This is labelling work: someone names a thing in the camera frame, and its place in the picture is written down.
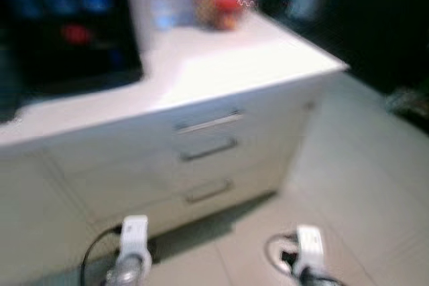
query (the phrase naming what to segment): jar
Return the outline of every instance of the jar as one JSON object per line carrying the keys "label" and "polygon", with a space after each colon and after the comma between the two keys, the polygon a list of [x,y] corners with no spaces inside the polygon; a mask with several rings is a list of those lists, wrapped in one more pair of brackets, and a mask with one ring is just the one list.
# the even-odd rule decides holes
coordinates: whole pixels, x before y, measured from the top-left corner
{"label": "jar", "polygon": [[216,27],[222,30],[235,29],[239,23],[242,8],[239,0],[216,0]]}
{"label": "jar", "polygon": [[213,26],[216,18],[216,0],[194,0],[196,21],[206,27]]}

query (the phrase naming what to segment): black cable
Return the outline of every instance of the black cable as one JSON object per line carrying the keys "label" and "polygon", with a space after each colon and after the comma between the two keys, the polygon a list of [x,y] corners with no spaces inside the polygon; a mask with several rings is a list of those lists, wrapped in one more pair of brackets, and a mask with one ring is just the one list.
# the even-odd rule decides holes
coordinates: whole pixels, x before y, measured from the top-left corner
{"label": "black cable", "polygon": [[327,281],[329,283],[335,284],[336,286],[347,286],[342,281],[339,281],[338,279],[327,277],[327,276],[316,276],[312,275],[310,273],[310,268],[306,267],[302,271],[302,275],[300,277],[300,282],[303,285],[313,285],[316,281]]}
{"label": "black cable", "polygon": [[91,250],[94,248],[94,246],[105,236],[109,234],[121,234],[122,231],[122,225],[118,225],[109,229],[106,229],[102,233],[100,233],[93,241],[93,243],[88,247],[88,249],[85,252],[85,255],[83,257],[82,263],[80,264],[80,286],[86,286],[85,285],[85,269],[86,269],[86,262],[88,261],[89,255]]}

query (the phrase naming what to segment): kitchen counter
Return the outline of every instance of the kitchen counter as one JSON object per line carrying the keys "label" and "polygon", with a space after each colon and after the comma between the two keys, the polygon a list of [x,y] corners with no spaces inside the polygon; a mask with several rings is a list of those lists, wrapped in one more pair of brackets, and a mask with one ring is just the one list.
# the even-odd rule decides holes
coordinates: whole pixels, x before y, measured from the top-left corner
{"label": "kitchen counter", "polygon": [[0,148],[347,67],[257,13],[234,32],[178,27],[159,33],[141,59],[140,82],[23,107],[0,126]]}

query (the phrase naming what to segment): beige floor tile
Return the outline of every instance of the beige floor tile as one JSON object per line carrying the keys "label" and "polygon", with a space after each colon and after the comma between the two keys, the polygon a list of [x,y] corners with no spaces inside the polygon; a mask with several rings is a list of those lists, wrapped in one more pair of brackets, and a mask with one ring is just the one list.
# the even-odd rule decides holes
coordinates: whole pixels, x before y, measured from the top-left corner
{"label": "beige floor tile", "polygon": [[336,82],[328,88],[327,94],[354,98],[359,100],[359,102],[368,102],[372,105],[383,102],[383,95],[346,73],[339,74]]}
{"label": "beige floor tile", "polygon": [[229,286],[229,280],[214,244],[205,244],[155,265],[150,286]]}
{"label": "beige floor tile", "polygon": [[[331,112],[340,115],[343,109]],[[360,126],[359,122],[365,121],[357,118],[355,125]],[[357,258],[371,266],[387,249],[426,226],[426,208],[377,164],[377,156],[369,153],[371,147],[362,148],[365,143],[359,144],[352,130],[321,123],[310,128],[291,180]],[[377,131],[372,131],[376,141]]]}
{"label": "beige floor tile", "polygon": [[368,275],[365,271],[359,271],[354,275],[350,276],[346,281],[342,281],[346,283],[347,286],[376,286],[377,284],[373,280],[373,278]]}
{"label": "beige floor tile", "polygon": [[318,117],[320,123],[331,123],[341,128],[355,147],[375,163],[391,168],[392,174],[399,172],[400,175],[413,176],[425,173],[428,169],[425,156],[429,153],[429,137],[387,113],[381,96],[379,100],[368,99],[365,86],[359,83],[351,86],[356,81],[350,78],[343,80],[348,86],[342,89],[339,82],[326,95],[322,115]]}
{"label": "beige floor tile", "polygon": [[281,197],[238,221],[232,233],[216,241],[233,285],[295,285],[268,263],[263,247],[270,236],[294,231],[298,224],[315,224],[321,228],[326,265],[334,276],[344,279],[361,270],[341,239],[290,184],[290,189]]}
{"label": "beige floor tile", "polygon": [[427,230],[391,249],[370,273],[379,286],[427,285],[429,281]]}
{"label": "beige floor tile", "polygon": [[368,134],[357,145],[419,202],[429,207],[429,137],[417,129]]}

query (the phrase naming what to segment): metal handle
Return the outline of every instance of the metal handle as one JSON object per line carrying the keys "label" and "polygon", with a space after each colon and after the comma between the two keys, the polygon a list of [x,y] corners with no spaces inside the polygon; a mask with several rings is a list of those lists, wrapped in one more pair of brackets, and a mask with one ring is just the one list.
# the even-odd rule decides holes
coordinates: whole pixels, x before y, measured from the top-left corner
{"label": "metal handle", "polygon": [[230,180],[225,180],[225,185],[223,187],[220,187],[219,189],[217,189],[215,191],[210,191],[210,192],[207,192],[205,194],[201,194],[199,196],[193,196],[192,194],[189,196],[185,196],[185,200],[189,204],[195,204],[197,202],[201,202],[201,201],[207,200],[209,198],[213,198],[219,194],[223,194],[225,192],[228,192],[229,190],[231,190],[233,188],[234,188],[233,182]]}
{"label": "metal handle", "polygon": [[191,162],[197,159],[202,159],[203,157],[208,157],[209,155],[213,155],[216,153],[220,153],[220,152],[224,152],[230,149],[235,148],[236,146],[238,146],[238,141],[234,138],[231,138],[229,140],[229,142],[225,145],[221,145],[220,147],[216,147],[214,149],[208,150],[208,151],[204,151],[198,154],[187,154],[187,153],[181,153],[180,154],[180,159],[183,162]]}
{"label": "metal handle", "polygon": [[235,122],[241,120],[244,117],[244,114],[240,111],[234,111],[230,115],[226,117],[221,117],[220,119],[216,119],[209,122],[200,123],[197,125],[181,125],[177,128],[178,134],[185,134],[190,132],[195,132],[203,129],[207,129],[209,127],[214,127],[216,125],[227,124],[231,122]]}

